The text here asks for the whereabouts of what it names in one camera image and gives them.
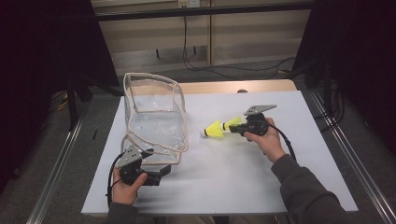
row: gray sleeve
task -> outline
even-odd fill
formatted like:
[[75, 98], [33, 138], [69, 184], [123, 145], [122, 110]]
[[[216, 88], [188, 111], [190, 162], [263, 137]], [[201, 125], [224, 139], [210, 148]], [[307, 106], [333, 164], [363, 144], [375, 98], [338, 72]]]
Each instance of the gray sleeve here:
[[136, 218], [136, 207], [122, 203], [111, 203], [104, 224], [134, 224]]
[[291, 156], [277, 160], [272, 171], [281, 183], [280, 194], [296, 223], [353, 223], [335, 194]]

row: electrical cable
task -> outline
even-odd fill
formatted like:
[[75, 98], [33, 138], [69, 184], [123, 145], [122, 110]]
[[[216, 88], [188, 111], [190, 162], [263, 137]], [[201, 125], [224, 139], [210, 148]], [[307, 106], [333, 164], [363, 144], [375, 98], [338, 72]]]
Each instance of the electrical cable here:
[[68, 100], [67, 100], [67, 94], [64, 96], [64, 98], [62, 99], [61, 103], [58, 105], [58, 107], [56, 109], [50, 110], [50, 113], [56, 112], [56, 111], [61, 111], [63, 110], [67, 105], [68, 105]]
[[274, 77], [277, 74], [277, 72], [279, 70], [279, 66], [282, 63], [284, 63], [286, 61], [289, 61], [289, 60], [293, 60], [293, 59], [295, 59], [295, 57], [289, 57], [289, 58], [286, 58], [286, 59], [282, 60], [281, 62], [277, 63], [276, 65], [273, 65], [273, 66], [270, 66], [270, 67], [266, 67], [266, 68], [258, 68], [258, 69], [242, 68], [242, 67], [235, 67], [235, 66], [228, 66], [228, 65], [216, 65], [216, 66], [207, 66], [207, 67], [201, 67], [201, 68], [195, 67], [189, 62], [189, 59], [187, 57], [187, 17], [184, 17], [183, 62], [184, 62], [185, 67], [187, 69], [189, 69], [190, 71], [195, 71], [195, 72], [197, 72], [197, 71], [208, 71], [208, 72], [212, 72], [212, 73], [218, 74], [218, 75], [220, 75], [222, 77], [227, 77], [227, 78], [232, 79], [232, 80], [240, 80], [240, 79], [237, 79], [235, 77], [226, 76], [226, 75], [224, 75], [224, 74], [222, 74], [220, 72], [213, 71], [211, 69], [214, 69], [214, 68], [229, 68], [229, 69], [237, 69], [237, 70], [250, 71], [250, 72], [260, 72], [260, 71], [265, 71], [265, 70], [270, 70], [270, 69], [276, 68], [275, 72], [271, 76], [265, 78], [265, 79], [269, 79], [269, 78]]
[[274, 219], [275, 219], [276, 224], [280, 224], [280, 220], [277, 215], [274, 215]]
[[323, 119], [326, 118], [328, 116], [328, 114], [326, 112], [323, 112], [317, 116], [314, 117], [314, 119]]
[[113, 163], [111, 164], [111, 169], [110, 169], [110, 173], [108, 174], [108, 181], [107, 181], [107, 206], [110, 207], [111, 202], [113, 201], [113, 186], [120, 182], [121, 179], [117, 180], [116, 182], [114, 182], [113, 184], [111, 184], [111, 176], [113, 174], [113, 170], [114, 167], [116, 166], [117, 161], [122, 157], [122, 155], [124, 154], [124, 152], [122, 152], [120, 155], [117, 156], [117, 158], [113, 161]]
[[[332, 102], [332, 107], [333, 107], [332, 110], [333, 119], [330, 119], [330, 123], [328, 126], [320, 130], [321, 133], [324, 133], [327, 130], [330, 130], [330, 128], [334, 127], [335, 125], [338, 125], [344, 118], [344, 114], [345, 114], [344, 94], [340, 91], [339, 87], [337, 87], [336, 89], [334, 100]], [[327, 118], [327, 117], [330, 117], [330, 115], [326, 114], [325, 116], [323, 116], [323, 118]]]
[[255, 120], [255, 121], [258, 121], [258, 122], [260, 122], [260, 123], [263, 123], [263, 124], [265, 124], [265, 125], [268, 125], [269, 127], [273, 128], [273, 129], [275, 129], [277, 132], [279, 132], [280, 135], [282, 136], [283, 140], [285, 140], [286, 145], [288, 146], [289, 153], [290, 153], [291, 157], [292, 157], [295, 161], [297, 161], [296, 156], [295, 156], [295, 154], [294, 154], [293, 147], [291, 146], [291, 141], [288, 139], [288, 137], [287, 137], [282, 131], [280, 131], [275, 125], [272, 125], [272, 124], [268, 123], [267, 121], [264, 121], [264, 120]]
[[[316, 51], [311, 54], [311, 55], [313, 55], [312, 59], [308, 63], [306, 63], [306, 65], [300, 66], [299, 68], [292, 71], [287, 77], [285, 77], [285, 79], [294, 79], [295, 77], [299, 76], [307, 68], [310, 68], [311, 66], [313, 66], [317, 63], [320, 63], [320, 61], [322, 61], [322, 60], [331, 58], [331, 56], [329, 55], [331, 52], [331, 49], [333, 52], [337, 52], [340, 49], [342, 42], [345, 40], [345, 38], [347, 36], [347, 31], [348, 31], [349, 25], [352, 21], [352, 17], [353, 17], [353, 13], [355, 12], [356, 5], [357, 5], [357, 0], [354, 0], [352, 10], [351, 10], [350, 14], [348, 15], [347, 22], [345, 23], [346, 24], [345, 30], [343, 31], [341, 28], [342, 26], [337, 25], [336, 26], [337, 28], [334, 30], [334, 32], [332, 32], [333, 35], [327, 42], [328, 44], [326, 45], [326, 43], [324, 43], [324, 44], [319, 45], [318, 48], [316, 49]], [[337, 34], [339, 34], [341, 36], [341, 38], [339, 39], [340, 41], [338, 41], [338, 43], [336, 41]], [[318, 73], [318, 66], [315, 70], [316, 71], [312, 72], [312, 74]]]
[[285, 215], [286, 221], [288, 222], [288, 224], [290, 224], [290, 218], [289, 215]]
[[60, 91], [60, 92], [57, 92], [57, 93], [53, 93], [53, 94], [51, 95], [51, 97], [50, 97], [51, 101], [53, 101], [53, 100], [59, 98], [59, 97], [62, 96], [64, 93], [65, 93], [65, 91]]

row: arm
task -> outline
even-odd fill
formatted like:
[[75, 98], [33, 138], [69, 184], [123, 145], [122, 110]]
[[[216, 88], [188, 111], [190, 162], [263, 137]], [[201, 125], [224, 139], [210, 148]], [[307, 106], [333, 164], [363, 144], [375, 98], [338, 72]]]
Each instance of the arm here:
[[110, 204], [105, 224], [107, 223], [135, 223], [137, 208], [133, 207], [137, 191], [145, 183], [147, 174], [140, 175], [131, 185], [126, 185], [120, 177], [120, 169], [113, 171], [113, 202]]
[[327, 191], [307, 168], [301, 167], [280, 145], [279, 134], [269, 128], [264, 136], [245, 133], [274, 164], [283, 202], [296, 223], [352, 223], [337, 197]]

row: metal rail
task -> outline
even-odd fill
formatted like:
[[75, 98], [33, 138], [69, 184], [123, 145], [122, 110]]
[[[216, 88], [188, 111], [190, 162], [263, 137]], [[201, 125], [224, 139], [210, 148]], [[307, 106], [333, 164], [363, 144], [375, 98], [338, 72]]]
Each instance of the metal rail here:
[[98, 21], [123, 21], [123, 20], [220, 15], [220, 14], [249, 13], [249, 12], [292, 11], [292, 10], [311, 9], [314, 6], [314, 4], [315, 4], [314, 2], [300, 2], [300, 3], [239, 6], [239, 7], [172, 8], [165, 10], [151, 10], [151, 11], [137, 11], [137, 12], [96, 13], [94, 18]]
[[87, 115], [87, 111], [89, 108], [89, 103], [85, 103], [81, 108], [81, 116], [75, 125], [74, 129], [69, 132], [64, 142], [64, 146], [62, 151], [58, 157], [58, 160], [55, 162], [55, 165], [52, 168], [52, 171], [47, 179], [46, 185], [41, 192], [40, 196], [38, 197], [35, 207], [30, 214], [29, 218], [27, 219], [26, 224], [40, 224], [44, 219], [44, 215], [47, 213], [47, 209], [50, 205], [50, 201], [52, 196], [56, 190], [56, 186], [58, 184], [59, 178], [61, 173], [64, 169], [64, 166], [67, 162], [67, 158], [73, 148], [74, 143], [78, 137], [79, 130], [82, 125], [82, 121]]
[[[317, 92], [311, 92], [311, 96], [314, 99], [319, 111], [321, 113], [325, 113], [326, 110], [323, 106], [324, 102], [321, 96]], [[358, 179], [372, 200], [379, 215], [384, 220], [384, 223], [396, 223], [395, 212], [392, 210], [392, 207], [389, 205], [379, 186], [374, 182], [370, 174], [367, 172], [366, 168], [359, 159], [352, 145], [350, 145], [348, 142], [341, 128], [338, 126], [338, 124], [336, 124], [335, 119], [333, 117], [325, 117], [325, 121], [328, 125], [332, 126], [330, 129], [335, 140], [338, 142], [340, 148], [346, 155], [349, 164], [358, 176]]]

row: dark floor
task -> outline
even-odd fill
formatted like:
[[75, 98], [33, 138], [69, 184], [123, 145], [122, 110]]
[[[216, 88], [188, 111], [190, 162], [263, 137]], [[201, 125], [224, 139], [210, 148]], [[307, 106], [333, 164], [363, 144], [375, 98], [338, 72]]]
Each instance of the dark floor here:
[[[278, 62], [240, 63], [235, 66], [257, 69], [268, 67]], [[292, 60], [285, 62], [279, 69], [291, 69], [292, 63]], [[251, 72], [230, 68], [216, 68], [214, 71], [215, 73], [207, 70], [192, 72], [186, 69], [176, 69], [158, 72], [157, 74], [168, 76], [178, 82], [192, 82], [222, 81], [231, 80], [232, 78], [244, 80], [266, 79], [275, 73], [275, 69]], [[304, 86], [304, 77], [297, 77], [294, 82], [298, 90], [302, 91], [312, 115], [318, 115], [320, 112], [311, 97], [311, 90], [307, 90]], [[81, 125], [78, 138], [60, 176], [46, 215], [42, 220], [43, 223], [99, 223], [102, 221], [100, 218], [84, 216], [80, 213], [80, 210], [105, 146], [120, 99], [97, 89], [92, 89], [92, 92], [94, 96], [89, 103], [78, 102], [79, 109], [87, 106], [87, 116]], [[52, 107], [56, 108], [61, 100], [62, 98], [54, 100]], [[45, 129], [35, 143], [35, 148], [20, 169], [21, 176], [18, 179], [10, 180], [0, 196], [0, 223], [26, 223], [28, 220], [60, 150], [63, 148], [64, 140], [68, 135], [68, 116], [67, 107], [49, 115]], [[396, 207], [395, 155], [390, 153], [379, 137], [365, 125], [359, 112], [347, 99], [345, 116], [340, 126], [375, 183], [387, 197], [392, 207]], [[325, 128], [325, 123], [322, 119], [318, 119], [318, 128]], [[343, 174], [346, 184], [360, 209], [359, 212], [351, 214], [356, 223], [383, 223], [382, 217], [378, 214], [372, 200], [348, 163], [344, 152], [342, 152], [335, 141], [332, 132], [324, 132], [323, 138], [328, 144], [340, 172]], [[139, 223], [152, 223], [152, 219], [150, 217], [141, 217]], [[281, 223], [287, 223], [283, 216]]]

